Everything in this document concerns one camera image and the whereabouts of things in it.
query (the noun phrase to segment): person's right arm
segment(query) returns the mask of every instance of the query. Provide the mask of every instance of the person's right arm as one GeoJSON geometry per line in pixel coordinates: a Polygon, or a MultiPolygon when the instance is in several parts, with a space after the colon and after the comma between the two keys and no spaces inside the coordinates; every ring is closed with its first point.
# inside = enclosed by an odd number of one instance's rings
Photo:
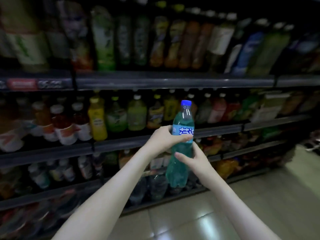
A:
{"type": "Polygon", "coordinates": [[[239,237],[243,240],[279,240],[280,238],[243,203],[219,176],[195,142],[193,142],[193,149],[194,158],[178,152],[174,155],[179,161],[190,167],[203,186],[215,194],[239,237]]]}

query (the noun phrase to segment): teal soda bottle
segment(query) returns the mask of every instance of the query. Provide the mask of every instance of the teal soda bottle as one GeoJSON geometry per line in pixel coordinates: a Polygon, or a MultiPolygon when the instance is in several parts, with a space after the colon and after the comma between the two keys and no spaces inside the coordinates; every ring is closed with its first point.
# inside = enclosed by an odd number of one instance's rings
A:
{"type": "MultiPolygon", "coordinates": [[[[195,129],[195,123],[192,119],[191,114],[191,101],[182,100],[180,112],[176,115],[173,121],[172,134],[174,136],[182,134],[191,134],[193,135],[195,129]]],[[[175,187],[185,187],[188,175],[189,168],[186,164],[179,161],[175,156],[175,152],[180,152],[187,157],[192,157],[192,139],[187,142],[181,142],[174,145],[171,148],[171,158],[169,165],[167,167],[166,177],[170,183],[170,186],[175,187]]]]}

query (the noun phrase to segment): tile floor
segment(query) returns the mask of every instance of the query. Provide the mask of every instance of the tile floor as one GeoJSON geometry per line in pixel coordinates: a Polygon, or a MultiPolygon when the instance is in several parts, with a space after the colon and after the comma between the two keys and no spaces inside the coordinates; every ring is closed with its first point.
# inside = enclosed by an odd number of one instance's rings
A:
{"type": "MultiPolygon", "coordinates": [[[[282,240],[320,239],[320,157],[297,146],[293,161],[231,184],[282,240]]],[[[108,240],[238,240],[213,193],[149,208],[118,219],[108,240]]]]}

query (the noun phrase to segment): forearm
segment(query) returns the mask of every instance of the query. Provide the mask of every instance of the forearm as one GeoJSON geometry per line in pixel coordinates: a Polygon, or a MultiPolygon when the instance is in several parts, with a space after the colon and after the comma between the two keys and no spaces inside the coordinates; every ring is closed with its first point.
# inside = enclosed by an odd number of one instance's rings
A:
{"type": "Polygon", "coordinates": [[[142,147],[71,215],[53,239],[107,239],[151,157],[152,153],[142,147]]]}
{"type": "Polygon", "coordinates": [[[218,199],[241,239],[280,239],[246,206],[216,171],[212,171],[207,181],[208,188],[218,199]]]}

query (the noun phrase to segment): yellow bottle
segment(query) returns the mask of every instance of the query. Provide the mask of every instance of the yellow bottle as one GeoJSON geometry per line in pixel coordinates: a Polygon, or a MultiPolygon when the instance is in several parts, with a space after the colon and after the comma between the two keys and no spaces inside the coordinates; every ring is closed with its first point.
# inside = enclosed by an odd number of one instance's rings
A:
{"type": "Polygon", "coordinates": [[[108,137],[106,124],[104,122],[104,109],[99,97],[90,98],[90,107],[88,110],[92,136],[96,141],[103,141],[108,137]]]}

